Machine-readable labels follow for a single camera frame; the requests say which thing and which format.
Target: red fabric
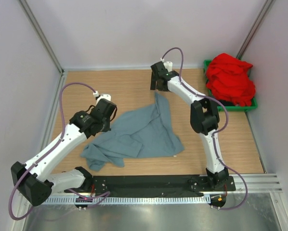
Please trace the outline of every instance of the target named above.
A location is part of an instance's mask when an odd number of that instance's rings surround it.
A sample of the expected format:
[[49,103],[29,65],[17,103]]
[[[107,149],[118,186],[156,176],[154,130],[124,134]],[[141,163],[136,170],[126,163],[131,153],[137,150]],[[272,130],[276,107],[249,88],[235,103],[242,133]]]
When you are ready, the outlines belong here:
[[249,80],[247,71],[253,65],[240,61],[228,54],[220,54],[208,66],[207,88],[217,100],[226,100],[234,105],[251,106],[255,86]]

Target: wall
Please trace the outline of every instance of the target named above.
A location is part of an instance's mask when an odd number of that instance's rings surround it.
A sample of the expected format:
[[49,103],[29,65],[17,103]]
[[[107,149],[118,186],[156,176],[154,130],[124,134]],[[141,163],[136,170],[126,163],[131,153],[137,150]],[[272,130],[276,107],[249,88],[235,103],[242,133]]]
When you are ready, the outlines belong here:
[[0,231],[10,231],[10,167],[38,151],[58,79],[19,3],[0,1]]
[[275,172],[288,198],[288,0],[278,0],[260,27],[244,60],[259,108],[249,113],[266,170]]
[[174,46],[185,67],[236,56],[264,2],[28,0],[61,65],[82,69],[148,68]]

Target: blue-gray fabric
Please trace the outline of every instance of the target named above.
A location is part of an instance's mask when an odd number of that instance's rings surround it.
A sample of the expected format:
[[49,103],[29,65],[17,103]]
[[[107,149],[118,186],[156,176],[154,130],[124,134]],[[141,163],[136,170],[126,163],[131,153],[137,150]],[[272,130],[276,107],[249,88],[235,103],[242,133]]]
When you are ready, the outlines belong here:
[[99,171],[106,162],[124,167],[123,158],[173,156],[183,151],[173,133],[169,102],[155,92],[155,104],[122,114],[88,144],[81,154],[90,169]]

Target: green basket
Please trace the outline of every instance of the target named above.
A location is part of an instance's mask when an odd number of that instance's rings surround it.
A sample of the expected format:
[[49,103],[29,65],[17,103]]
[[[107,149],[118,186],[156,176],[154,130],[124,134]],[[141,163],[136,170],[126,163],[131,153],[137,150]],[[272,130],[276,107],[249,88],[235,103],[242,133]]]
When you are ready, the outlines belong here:
[[[206,76],[206,71],[207,71],[208,65],[210,63],[211,63],[211,60],[205,60],[204,61],[204,73],[205,73],[205,76]],[[211,90],[208,89],[208,91],[209,91],[209,95],[213,96],[212,93],[211,93]],[[248,111],[256,109],[257,107],[258,107],[258,104],[256,102],[255,97],[253,97],[252,100],[251,100],[251,106],[245,106],[245,107],[241,107],[241,106],[225,106],[225,108],[229,112],[248,112]],[[219,112],[223,111],[221,106],[218,106],[218,110],[219,110]]]

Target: gray floor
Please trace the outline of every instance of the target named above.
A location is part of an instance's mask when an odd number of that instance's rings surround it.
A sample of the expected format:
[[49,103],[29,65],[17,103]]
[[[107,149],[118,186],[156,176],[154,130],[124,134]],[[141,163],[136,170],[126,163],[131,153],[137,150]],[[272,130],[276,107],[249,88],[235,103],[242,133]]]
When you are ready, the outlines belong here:
[[[242,199],[243,194],[230,194],[226,206]],[[270,195],[262,193],[250,194],[242,207],[231,211],[217,211],[205,204],[107,205],[87,211],[77,211],[74,205],[41,205],[27,218],[24,230],[280,231],[281,228]]]

